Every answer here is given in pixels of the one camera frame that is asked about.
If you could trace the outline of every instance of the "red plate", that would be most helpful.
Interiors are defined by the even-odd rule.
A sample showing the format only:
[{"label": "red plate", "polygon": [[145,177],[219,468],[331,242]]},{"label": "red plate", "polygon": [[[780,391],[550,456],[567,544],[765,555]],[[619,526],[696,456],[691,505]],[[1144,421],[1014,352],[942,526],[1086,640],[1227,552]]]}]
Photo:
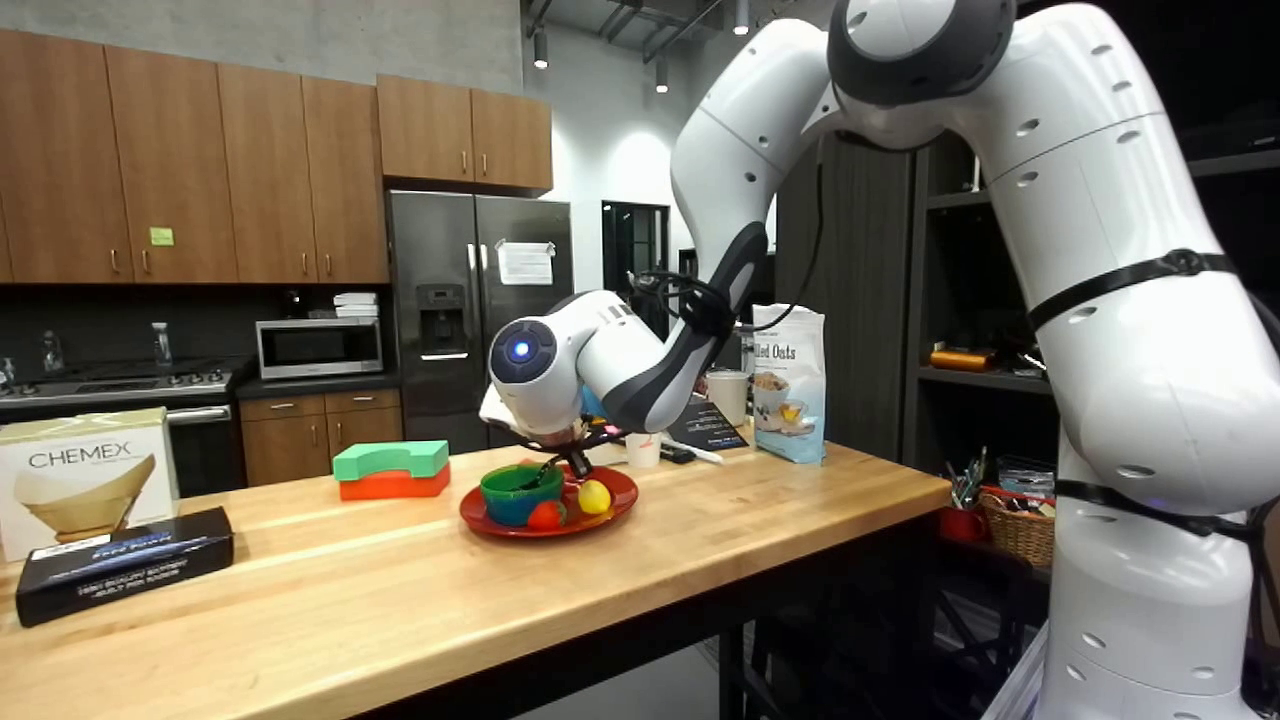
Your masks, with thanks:
[{"label": "red plate", "polygon": [[623,518],[632,511],[632,505],[639,500],[634,482],[623,477],[623,471],[590,468],[590,482],[599,482],[599,486],[606,487],[612,511],[606,511],[606,518],[567,511],[567,526],[564,526],[564,527],[550,527],[550,533],[507,527],[507,526],[488,519],[488,510],[483,510],[481,487],[471,487],[471,493],[462,495],[459,518],[469,519],[469,527],[471,527],[474,535],[550,539],[550,535],[578,535],[578,533],[614,526],[614,519],[623,519]]}]

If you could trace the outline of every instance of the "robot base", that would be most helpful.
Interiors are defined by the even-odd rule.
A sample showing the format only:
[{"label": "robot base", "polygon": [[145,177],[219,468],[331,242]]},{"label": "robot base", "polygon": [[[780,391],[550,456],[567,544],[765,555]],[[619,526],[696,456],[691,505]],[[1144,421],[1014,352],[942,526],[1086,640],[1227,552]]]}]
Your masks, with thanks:
[{"label": "robot base", "polygon": [[1241,700],[1248,594],[1241,539],[1059,500],[1049,632],[989,720],[1025,718],[1029,697],[1036,720],[1256,718]]}]

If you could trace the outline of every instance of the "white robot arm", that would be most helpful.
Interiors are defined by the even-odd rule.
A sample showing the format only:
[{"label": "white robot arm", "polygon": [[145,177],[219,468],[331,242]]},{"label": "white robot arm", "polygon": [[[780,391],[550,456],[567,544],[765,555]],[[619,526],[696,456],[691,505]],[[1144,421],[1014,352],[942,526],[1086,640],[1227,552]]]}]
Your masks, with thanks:
[{"label": "white robot arm", "polygon": [[675,139],[670,182],[702,272],[659,346],[585,293],[493,346],[516,425],[556,447],[574,384],[612,421],[662,429],[765,258],[765,208],[816,134],[971,145],[1059,409],[1059,477],[1131,500],[1059,500],[1036,718],[1248,718],[1248,552],[1168,518],[1280,495],[1280,366],[1227,270],[1123,42],[1086,5],[837,0],[831,33],[766,23]]}]

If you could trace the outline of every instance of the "countertop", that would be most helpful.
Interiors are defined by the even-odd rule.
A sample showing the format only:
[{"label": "countertop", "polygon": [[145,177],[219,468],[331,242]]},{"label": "countertop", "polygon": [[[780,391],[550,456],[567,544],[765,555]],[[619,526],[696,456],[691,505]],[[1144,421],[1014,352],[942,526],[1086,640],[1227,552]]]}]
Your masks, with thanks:
[{"label": "countertop", "polygon": [[235,563],[19,627],[0,563],[5,718],[357,718],[949,510],[949,486],[829,446],[634,471],[612,527],[471,535],[459,500],[524,447],[451,456],[435,500],[339,505],[334,482],[185,500],[226,510]]}]

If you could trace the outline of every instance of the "stainless steel refrigerator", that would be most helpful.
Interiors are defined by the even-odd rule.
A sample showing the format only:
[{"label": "stainless steel refrigerator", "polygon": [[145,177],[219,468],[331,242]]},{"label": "stainless steel refrigerator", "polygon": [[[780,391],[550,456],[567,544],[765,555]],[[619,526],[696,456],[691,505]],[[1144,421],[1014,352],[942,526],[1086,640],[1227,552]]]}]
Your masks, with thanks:
[{"label": "stainless steel refrigerator", "polygon": [[388,218],[404,436],[451,453],[507,439],[474,417],[488,342],[573,293],[567,206],[390,188]]}]

